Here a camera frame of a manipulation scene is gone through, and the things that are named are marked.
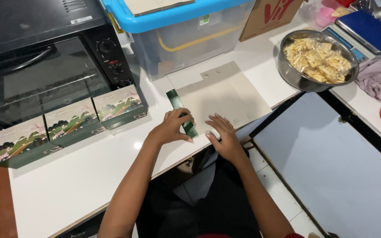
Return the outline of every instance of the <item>plastic storage box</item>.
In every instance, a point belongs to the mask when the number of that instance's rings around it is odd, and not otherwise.
[[[123,0],[103,0],[151,80],[232,51],[255,0],[195,0],[139,17]]]

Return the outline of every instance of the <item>person's left hand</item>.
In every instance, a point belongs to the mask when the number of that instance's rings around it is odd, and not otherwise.
[[[187,113],[188,115],[179,117],[182,113]],[[147,139],[159,146],[178,140],[193,142],[190,136],[179,132],[180,126],[183,123],[189,121],[192,123],[195,122],[190,113],[191,112],[186,108],[168,111],[166,115],[164,115],[164,121],[152,129]]]

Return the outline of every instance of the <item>hand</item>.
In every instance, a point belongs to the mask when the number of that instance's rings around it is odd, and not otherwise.
[[[182,113],[187,113],[188,115],[179,118]],[[191,112],[186,108],[178,108],[173,111],[168,111],[164,115],[164,121],[152,129],[147,139],[156,143],[158,146],[178,140],[193,142],[190,136],[179,132],[180,126],[183,123],[189,121],[192,123],[195,122],[190,113]]]
[[[230,161],[234,166],[239,163],[247,162],[249,158],[246,156],[239,140],[236,136],[235,129],[226,118],[221,117],[217,113],[215,116],[209,116],[212,121],[205,121],[208,125],[214,127],[220,134],[221,142],[211,134],[206,133],[205,136],[213,144],[215,150],[226,160]]]

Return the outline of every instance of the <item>blue lid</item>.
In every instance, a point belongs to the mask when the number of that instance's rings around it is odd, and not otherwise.
[[[345,24],[352,32],[361,36],[367,43],[381,51],[381,21],[369,13],[360,10],[339,17],[338,20]]]
[[[141,33],[176,24],[209,13],[231,8],[251,0],[195,0],[182,6],[135,17],[124,0],[103,0],[108,12],[113,13],[120,27],[130,33]]]

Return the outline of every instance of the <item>oven door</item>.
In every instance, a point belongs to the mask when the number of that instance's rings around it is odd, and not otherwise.
[[[0,128],[109,91],[81,36],[0,57]]]

